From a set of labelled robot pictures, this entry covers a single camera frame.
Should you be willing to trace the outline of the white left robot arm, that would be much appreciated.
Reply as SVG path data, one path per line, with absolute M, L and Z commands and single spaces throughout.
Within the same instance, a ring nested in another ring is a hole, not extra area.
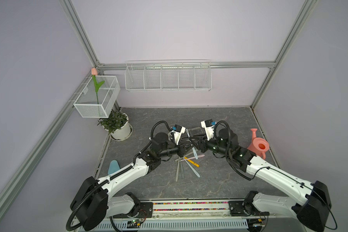
M 170 159 L 173 155 L 183 158 L 194 147 L 191 140 L 183 140 L 180 136 L 170 139 L 164 132 L 151 136 L 150 142 L 133 157 L 132 163 L 105 177 L 84 180 L 70 205 L 72 212 L 66 222 L 66 230 L 82 227 L 90 231 L 105 218 L 119 215 L 147 216 L 141 201 L 133 193 L 116 194 L 131 182 L 154 171 L 164 158 Z

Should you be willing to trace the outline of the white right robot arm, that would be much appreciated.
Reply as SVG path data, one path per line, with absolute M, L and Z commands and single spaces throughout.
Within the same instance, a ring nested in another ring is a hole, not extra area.
M 212 151 L 223 155 L 232 169 L 244 179 L 251 181 L 260 178 L 287 195 L 280 199 L 251 191 L 244 200 L 245 207 L 295 218 L 315 232 L 328 228 L 326 223 L 333 213 L 326 184 L 320 181 L 311 183 L 275 167 L 253 151 L 240 146 L 237 135 L 226 128 L 210 139 L 195 136 L 189 140 L 202 152 Z

